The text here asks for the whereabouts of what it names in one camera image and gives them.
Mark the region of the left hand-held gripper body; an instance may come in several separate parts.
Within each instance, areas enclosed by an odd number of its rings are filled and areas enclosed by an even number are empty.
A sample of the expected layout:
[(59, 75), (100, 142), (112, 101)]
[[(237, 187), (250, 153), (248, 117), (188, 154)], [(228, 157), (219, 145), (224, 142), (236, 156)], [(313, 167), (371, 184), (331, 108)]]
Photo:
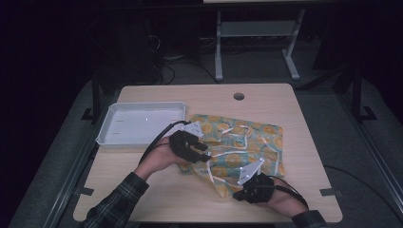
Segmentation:
[(169, 137), (170, 147), (178, 157), (195, 163), (196, 156), (200, 153), (194, 144), (200, 143), (202, 136), (202, 127), (199, 122), (185, 124)]

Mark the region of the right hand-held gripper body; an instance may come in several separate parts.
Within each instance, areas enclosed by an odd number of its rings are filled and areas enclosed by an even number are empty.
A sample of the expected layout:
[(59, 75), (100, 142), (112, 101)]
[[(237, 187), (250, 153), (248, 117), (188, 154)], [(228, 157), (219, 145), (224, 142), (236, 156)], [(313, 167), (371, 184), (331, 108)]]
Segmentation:
[(267, 202), (273, 195), (273, 179), (260, 170), (264, 162), (265, 159), (259, 158), (240, 168), (238, 185), (246, 190), (245, 197), (249, 203)]

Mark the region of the citrus print cloth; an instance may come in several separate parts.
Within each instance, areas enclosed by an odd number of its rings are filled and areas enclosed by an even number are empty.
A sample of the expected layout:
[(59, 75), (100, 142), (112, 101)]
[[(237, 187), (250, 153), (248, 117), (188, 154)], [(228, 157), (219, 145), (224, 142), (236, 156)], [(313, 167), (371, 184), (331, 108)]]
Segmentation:
[(200, 176), (212, 183), (221, 197), (241, 190), (237, 184), (240, 169), (260, 159), (261, 173), (284, 177), (281, 126), (202, 114), (193, 115), (190, 121), (201, 124), (201, 142), (207, 145), (204, 154), (211, 159), (179, 168), (185, 175)]

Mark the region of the person's left hand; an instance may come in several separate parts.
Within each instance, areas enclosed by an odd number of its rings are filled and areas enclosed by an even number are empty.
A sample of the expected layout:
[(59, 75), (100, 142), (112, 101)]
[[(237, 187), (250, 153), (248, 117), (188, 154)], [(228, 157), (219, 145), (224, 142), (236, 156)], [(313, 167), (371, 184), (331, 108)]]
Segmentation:
[(147, 181), (155, 172), (162, 171), (172, 164), (188, 164), (188, 161), (173, 153), (168, 144), (154, 148), (134, 170), (142, 180)]

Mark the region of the white plastic tray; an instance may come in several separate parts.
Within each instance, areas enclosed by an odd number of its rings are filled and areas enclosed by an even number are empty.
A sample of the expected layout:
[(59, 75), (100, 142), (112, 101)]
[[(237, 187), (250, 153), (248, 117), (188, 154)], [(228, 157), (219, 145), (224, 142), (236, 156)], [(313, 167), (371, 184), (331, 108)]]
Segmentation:
[(182, 102), (112, 104), (96, 138), (104, 148), (147, 147), (170, 124), (185, 120)]

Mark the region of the black metal stand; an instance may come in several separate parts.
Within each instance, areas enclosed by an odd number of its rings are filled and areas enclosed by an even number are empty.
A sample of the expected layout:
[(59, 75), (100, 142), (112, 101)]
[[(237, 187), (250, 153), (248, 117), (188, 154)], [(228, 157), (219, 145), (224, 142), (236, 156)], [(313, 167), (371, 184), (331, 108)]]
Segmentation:
[(369, 106), (361, 105), (361, 92), (362, 92), (362, 75), (358, 67), (355, 68), (353, 77), (353, 102), (352, 114), (357, 122), (360, 124), (363, 121), (374, 121), (376, 116)]
[(100, 97), (100, 84), (96, 74), (92, 75), (91, 80), (92, 90), (92, 107), (87, 108), (82, 115), (82, 120), (91, 121), (95, 124), (101, 114), (101, 97)]

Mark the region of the white metal table frame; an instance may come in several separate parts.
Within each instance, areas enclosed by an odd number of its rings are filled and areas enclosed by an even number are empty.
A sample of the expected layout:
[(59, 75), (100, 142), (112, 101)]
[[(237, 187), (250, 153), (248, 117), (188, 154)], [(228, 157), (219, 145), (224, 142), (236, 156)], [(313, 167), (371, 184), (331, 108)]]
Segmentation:
[(282, 52), (283, 60), (289, 70), (290, 76), (297, 81), (300, 76), (292, 58), (297, 37), (302, 25), (306, 9), (300, 9), (294, 19), (236, 19), (227, 20), (223, 11), (217, 11), (216, 22), (216, 48), (215, 48), (215, 78), (223, 80), (221, 40), (223, 38), (245, 37), (285, 37), (289, 38), (287, 48)]

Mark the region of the metal floor rail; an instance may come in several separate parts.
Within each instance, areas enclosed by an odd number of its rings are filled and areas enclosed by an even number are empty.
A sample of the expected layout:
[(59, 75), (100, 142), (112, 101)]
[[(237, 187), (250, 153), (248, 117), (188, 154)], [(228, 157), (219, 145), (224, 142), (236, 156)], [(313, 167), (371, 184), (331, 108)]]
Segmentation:
[(381, 178), (384, 180), (387, 189), (389, 190), (394, 204), (398, 208), (398, 215), (403, 216), (403, 187), (397, 181), (391, 168), (386, 163), (381, 155), (381, 151), (371, 138), (370, 133), (364, 126), (365, 121), (376, 121), (376, 116), (373, 111), (368, 107), (358, 109), (358, 116), (354, 114), (353, 105), (349, 103), (345, 95), (337, 95), (342, 108), (347, 112), (350, 122), (354, 129), (357, 131), (360, 139), (366, 145), (369, 153), (371, 154), (375, 167), (380, 173)]
[(96, 147), (97, 145), (94, 142), (84, 144), (80, 147), (77, 157), (67, 172), (67, 177), (63, 180), (62, 187), (50, 207), (50, 211), (45, 219), (44, 228), (57, 228), (74, 193), (77, 182), (86, 169), (93, 149)]

